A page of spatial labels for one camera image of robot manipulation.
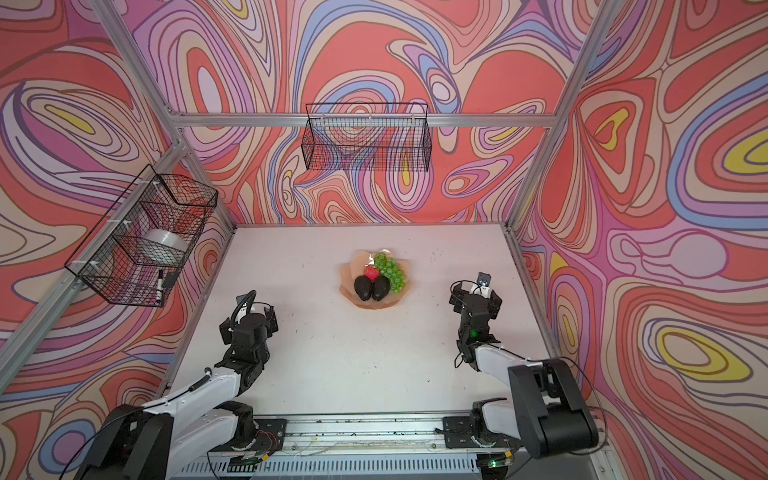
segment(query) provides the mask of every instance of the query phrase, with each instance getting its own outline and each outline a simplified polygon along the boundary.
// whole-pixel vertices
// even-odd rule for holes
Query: red strawberry
[[[367,276],[371,281],[376,280],[376,277],[379,276],[379,269],[373,265],[368,265],[363,275]]]

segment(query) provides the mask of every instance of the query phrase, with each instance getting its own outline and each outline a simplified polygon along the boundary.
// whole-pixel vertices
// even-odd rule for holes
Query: brown bowl
[[[413,282],[410,280],[411,269],[410,265],[408,265],[408,262],[405,262],[404,260],[397,260],[397,266],[400,267],[402,275],[406,279],[406,284],[402,287],[402,290],[400,290],[398,293],[392,293],[392,291],[390,291],[387,293],[387,296],[378,302],[374,299],[368,299],[363,302],[355,292],[355,278],[362,275],[362,272],[366,269],[366,265],[373,263],[373,255],[374,253],[360,250],[350,263],[341,266],[341,269],[339,269],[339,272],[341,273],[341,286],[339,287],[339,291],[347,300],[359,306],[360,308],[368,310],[379,310],[388,306],[395,305],[400,300],[402,300],[402,298],[411,291]]]

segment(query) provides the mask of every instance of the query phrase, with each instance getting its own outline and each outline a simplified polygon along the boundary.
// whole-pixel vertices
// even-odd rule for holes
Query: white tabletop
[[[361,310],[339,293],[339,267],[358,250],[382,248],[410,262],[413,290],[388,309]],[[174,384],[221,360],[218,326],[235,296],[256,290],[257,301],[275,306],[280,328],[264,372],[237,399],[257,415],[441,412],[509,397],[497,379],[453,368],[460,315],[449,286],[478,271],[492,275],[503,300],[491,333],[512,351],[545,358],[499,225],[240,228]]]

